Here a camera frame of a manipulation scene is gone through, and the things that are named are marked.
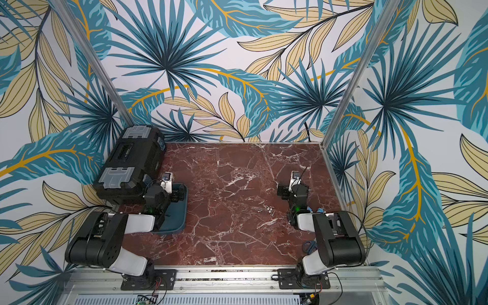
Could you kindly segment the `teal plastic storage tray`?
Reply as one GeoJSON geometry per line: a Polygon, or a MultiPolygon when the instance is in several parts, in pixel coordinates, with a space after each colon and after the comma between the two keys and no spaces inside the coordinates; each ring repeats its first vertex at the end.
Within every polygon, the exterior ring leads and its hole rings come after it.
{"type": "Polygon", "coordinates": [[[155,231],[158,235],[176,235],[184,231],[188,211],[188,188],[184,184],[174,184],[172,195],[176,193],[179,201],[172,202],[167,208],[164,222],[159,230],[155,231]]]}

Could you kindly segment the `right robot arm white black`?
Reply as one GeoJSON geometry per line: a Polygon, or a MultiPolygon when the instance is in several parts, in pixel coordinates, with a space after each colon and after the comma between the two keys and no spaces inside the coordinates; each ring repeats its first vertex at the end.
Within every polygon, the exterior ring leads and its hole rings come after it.
{"type": "Polygon", "coordinates": [[[365,263],[366,250],[350,214],[343,210],[312,212],[307,206],[308,191],[307,185],[297,182],[277,187],[277,195],[288,202],[288,223],[297,230],[315,234],[316,249],[298,262],[297,278],[365,263]]]}

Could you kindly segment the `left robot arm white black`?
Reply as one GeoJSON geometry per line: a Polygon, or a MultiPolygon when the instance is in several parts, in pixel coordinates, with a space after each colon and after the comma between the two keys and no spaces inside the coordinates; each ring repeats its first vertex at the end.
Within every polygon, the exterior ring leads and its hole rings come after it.
{"type": "Polygon", "coordinates": [[[94,212],[69,242],[65,260],[85,267],[104,268],[129,277],[152,277],[149,258],[123,248],[127,235],[182,231],[186,221],[188,188],[176,184],[167,191],[162,184],[151,186],[143,196],[141,213],[94,212]]]}

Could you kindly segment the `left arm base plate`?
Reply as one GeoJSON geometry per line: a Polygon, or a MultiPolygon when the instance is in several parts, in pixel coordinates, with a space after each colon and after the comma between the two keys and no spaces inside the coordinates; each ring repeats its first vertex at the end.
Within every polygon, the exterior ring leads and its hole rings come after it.
{"type": "Polygon", "coordinates": [[[177,275],[176,269],[155,269],[145,272],[140,277],[124,275],[120,289],[122,291],[172,291],[177,275]]]}

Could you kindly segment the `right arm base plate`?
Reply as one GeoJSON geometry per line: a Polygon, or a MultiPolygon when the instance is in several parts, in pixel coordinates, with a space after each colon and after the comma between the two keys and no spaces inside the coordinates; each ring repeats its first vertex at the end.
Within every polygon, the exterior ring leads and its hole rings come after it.
{"type": "Polygon", "coordinates": [[[271,279],[278,282],[281,290],[324,290],[330,288],[329,278],[325,274],[308,275],[297,268],[278,269],[271,279]]]}

